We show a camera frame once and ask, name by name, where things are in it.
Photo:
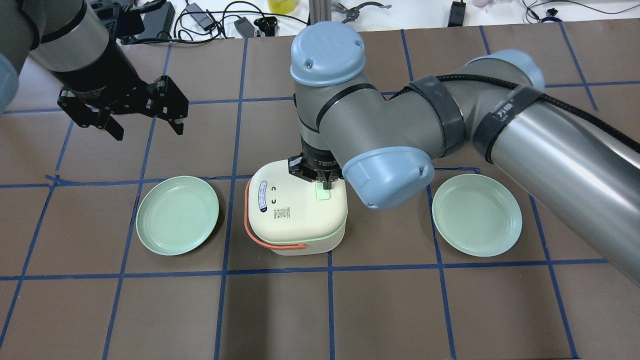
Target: orange handle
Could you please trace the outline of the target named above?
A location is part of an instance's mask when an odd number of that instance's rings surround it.
[[[251,232],[251,227],[249,226],[249,185],[251,185],[251,180],[246,184],[246,188],[244,188],[244,230],[247,235],[261,247],[265,247],[271,250],[302,250],[306,249],[307,246],[305,244],[295,244],[295,245],[272,245],[270,243],[266,243],[253,235]]]

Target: sticker label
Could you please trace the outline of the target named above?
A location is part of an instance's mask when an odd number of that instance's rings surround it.
[[[273,210],[273,218],[290,218],[290,217],[291,217],[291,209],[288,206],[286,208]]]
[[[260,188],[258,189],[258,207],[260,211],[265,213],[267,212],[267,182],[263,181],[260,183]]]

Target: round plate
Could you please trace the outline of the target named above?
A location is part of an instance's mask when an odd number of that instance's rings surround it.
[[[442,184],[433,197],[433,221],[451,246],[474,256],[502,254],[522,231],[522,213],[509,190],[476,174]]]
[[[142,200],[136,231],[142,244],[156,254],[184,254],[211,234],[218,213],[218,196],[209,184],[192,176],[173,177]]]

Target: plate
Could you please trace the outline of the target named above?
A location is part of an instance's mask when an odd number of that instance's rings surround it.
[[[433,197],[433,221],[454,248],[473,256],[496,256],[520,237],[522,213],[513,194],[490,177],[450,178]]]
[[[147,249],[179,255],[198,247],[213,231],[220,212],[211,185],[193,176],[178,176],[156,185],[136,215],[136,231]]]

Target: yellow object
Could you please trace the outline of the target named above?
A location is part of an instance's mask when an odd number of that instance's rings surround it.
[[[296,0],[267,0],[272,13],[290,13],[296,8]]]

